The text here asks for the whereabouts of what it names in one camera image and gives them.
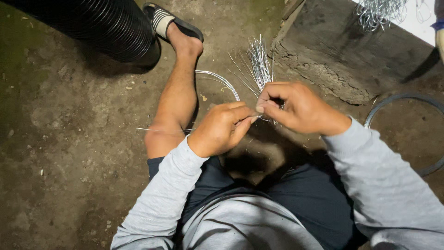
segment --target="foot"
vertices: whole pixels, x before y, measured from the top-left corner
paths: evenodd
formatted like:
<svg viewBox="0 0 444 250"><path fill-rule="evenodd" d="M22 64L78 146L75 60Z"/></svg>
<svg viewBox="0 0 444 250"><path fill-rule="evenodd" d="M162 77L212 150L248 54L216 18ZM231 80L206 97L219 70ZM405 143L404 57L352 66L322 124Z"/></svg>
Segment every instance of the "foot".
<svg viewBox="0 0 444 250"><path fill-rule="evenodd" d="M202 54L202 42L195 37L190 37L182 33L174 22L168 26L166 35L177 56L192 56L197 58Z"/></svg>

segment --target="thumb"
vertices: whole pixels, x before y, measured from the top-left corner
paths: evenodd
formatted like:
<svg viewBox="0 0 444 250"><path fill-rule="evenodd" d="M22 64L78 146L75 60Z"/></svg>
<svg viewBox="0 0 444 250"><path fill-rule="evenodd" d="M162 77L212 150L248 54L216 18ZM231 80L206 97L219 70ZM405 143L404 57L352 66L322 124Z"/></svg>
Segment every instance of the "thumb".
<svg viewBox="0 0 444 250"><path fill-rule="evenodd" d="M240 122L238 126L234 129L233 134L231 135L230 143L234 147L236 146L250 129L251 124L257 120L258 117L247 117Z"/></svg>
<svg viewBox="0 0 444 250"><path fill-rule="evenodd" d="M260 104L258 107L256 107L256 110L260 113L263 111L262 113L264 113L266 116L273 118L273 120L287 126L286 124L289 114L286 111L269 103Z"/></svg>

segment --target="slide sandal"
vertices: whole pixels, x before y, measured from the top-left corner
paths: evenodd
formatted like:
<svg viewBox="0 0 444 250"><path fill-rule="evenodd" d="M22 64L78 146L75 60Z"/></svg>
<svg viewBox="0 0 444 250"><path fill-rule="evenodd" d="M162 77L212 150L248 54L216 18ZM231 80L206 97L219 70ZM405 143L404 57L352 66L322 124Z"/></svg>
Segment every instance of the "slide sandal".
<svg viewBox="0 0 444 250"><path fill-rule="evenodd" d="M145 3L143 5L143 12L152 20L153 28L156 33L166 40L168 40L168 26L171 22L174 22L182 33L187 36L195 37L203 42L203 34L198 28L183 21L157 4Z"/></svg>

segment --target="dirty floor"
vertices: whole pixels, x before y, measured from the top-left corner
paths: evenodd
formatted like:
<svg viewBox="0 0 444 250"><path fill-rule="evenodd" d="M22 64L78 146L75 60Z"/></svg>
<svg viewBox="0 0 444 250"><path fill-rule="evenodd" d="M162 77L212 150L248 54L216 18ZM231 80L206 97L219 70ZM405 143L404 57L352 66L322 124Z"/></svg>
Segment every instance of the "dirty floor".
<svg viewBox="0 0 444 250"><path fill-rule="evenodd" d="M204 53L197 69L224 76L241 100L255 96L225 68L228 52L248 38L277 35L283 0L158 0L199 27ZM143 145L157 100L174 64L174 51L161 41L159 63L137 74L97 54L20 11L0 4L0 249L109 248L116 227L148 184ZM276 63L276 78L303 78ZM322 98L363 122L372 102L349 105L310 82ZM444 87L408 86L443 101ZM199 112L234 101L215 81L197 79ZM444 153L444 119L417 101L399 101L379 113L373 127L389 146L422 167ZM223 156L236 177L259 183L290 161L324 148L319 135L292 133L257 123L241 144ZM444 200L444 171L427 176Z"/></svg>

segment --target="hairy leg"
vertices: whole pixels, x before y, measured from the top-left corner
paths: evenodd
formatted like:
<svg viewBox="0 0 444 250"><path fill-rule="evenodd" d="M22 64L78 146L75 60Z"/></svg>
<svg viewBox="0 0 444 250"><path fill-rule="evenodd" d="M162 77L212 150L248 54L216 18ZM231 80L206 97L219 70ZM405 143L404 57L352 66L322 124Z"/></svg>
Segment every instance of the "hairy leg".
<svg viewBox="0 0 444 250"><path fill-rule="evenodd" d="M203 50L202 42L183 34L174 23L166 34L176 52L176 63L149 127L159 131L147 131L145 135L149 159L166 156L185 138L181 130L189 124L197 102L194 68Z"/></svg>

